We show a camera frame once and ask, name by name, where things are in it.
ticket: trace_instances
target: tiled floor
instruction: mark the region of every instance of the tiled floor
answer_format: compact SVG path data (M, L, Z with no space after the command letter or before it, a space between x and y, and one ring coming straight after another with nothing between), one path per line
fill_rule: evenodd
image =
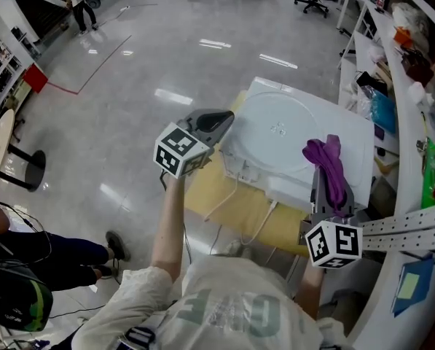
M152 162L155 138L193 109L229 106L255 76L337 102L338 53L348 38L335 29L337 5L330 7L324 19L303 14L293 0L117 0L98 17L99 31L52 50L58 55L44 65L50 81L79 94L48 85L27 103L19 147L45 151L44 185L29 193L0 181L0 200L27 209L62 236L103 243L105 232L115 229L132 252L123 268L147 266L163 197ZM65 39L75 32L72 26ZM202 45L201 39L228 45ZM192 103L157 97L157 90ZM9 159L8 172L21 176L23 169L19 159ZM201 226L189 213L186 223L193 257L208 253L217 226ZM223 227L214 249L234 237ZM258 261L271 250L261 246ZM286 273L291 258L278 252L271 265ZM97 293L57 293L52 312L99 306L116 286L101 281ZM77 326L77 316L53 321L58 337Z

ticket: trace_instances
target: person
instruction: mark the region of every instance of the person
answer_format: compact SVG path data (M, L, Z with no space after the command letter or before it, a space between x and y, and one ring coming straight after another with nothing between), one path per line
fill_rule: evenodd
M67 8L73 7L73 15L74 19L77 20L79 26L79 35L82 36L86 34L86 24L85 17L83 15L83 10L89 15L91 19L91 27L93 30L97 30L99 28L96 20L94 11L91 9L89 5L86 4L85 0L65 0Z
M128 260L130 255L115 232L107 232L106 241L107 247L53 233L13 232L0 207L0 260L30 263L28 267L51 291L85 287L113 276L116 271L104 264L114 258Z
M184 178L169 177L150 266L124 271L111 300L74 336L73 350L349 348L341 323L316 321L324 270L310 263L294 302L272 270L233 252L201 257L169 306L181 272L183 221Z

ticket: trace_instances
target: red line on floor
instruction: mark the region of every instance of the red line on floor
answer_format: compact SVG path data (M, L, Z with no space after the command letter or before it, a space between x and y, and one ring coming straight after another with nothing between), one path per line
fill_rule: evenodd
M63 88L63 87L61 87L60 85L55 85L55 84L53 84L53 83L51 83L51 82L47 82L47 84L48 85L52 85L53 87L55 87L55 88L58 88L59 90L62 90L62 91L65 91L65 92L68 92L68 93L71 93L71 94L73 94L73 95L79 95L79 93L83 90L83 88L85 87L85 85L94 77L94 75L95 75L95 73L97 73L98 72L98 70L102 67L102 65L104 65L105 64L105 62L107 62L107 60L111 57L111 56L113 56L113 54L116 52L116 51L118 51L118 49L124 44L124 43L126 43L126 41L127 40L129 40L129 38L131 37L131 35L127 38L127 39L125 39L123 42L121 42L119 45L118 45L118 47L117 48L115 48L114 49L114 51L110 54L110 55L108 55L107 56L107 58L104 60L104 61L102 61L102 63L98 66L98 68L93 72L93 74L88 78L88 80L83 84L83 86L81 86L81 88L79 89L79 91L78 92L75 92L75 91L73 91L73 90L67 90L66 88Z

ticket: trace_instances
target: black round base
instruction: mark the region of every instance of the black round base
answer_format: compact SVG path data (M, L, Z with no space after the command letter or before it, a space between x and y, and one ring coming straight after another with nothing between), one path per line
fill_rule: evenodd
M37 150L32 158L37 165L28 162L25 172L25 182L31 185L31 189L28 189L29 192L34 192L39 187L45 172L45 153Z

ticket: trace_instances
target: purple cloth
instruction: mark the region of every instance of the purple cloth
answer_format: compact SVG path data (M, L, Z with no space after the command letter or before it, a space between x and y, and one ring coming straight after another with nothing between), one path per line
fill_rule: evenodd
M303 155L316 168L320 166L326 172L329 200L334 204L334 210L339 210L345 193L339 136L327 135L325 143L319 139L308 140Z

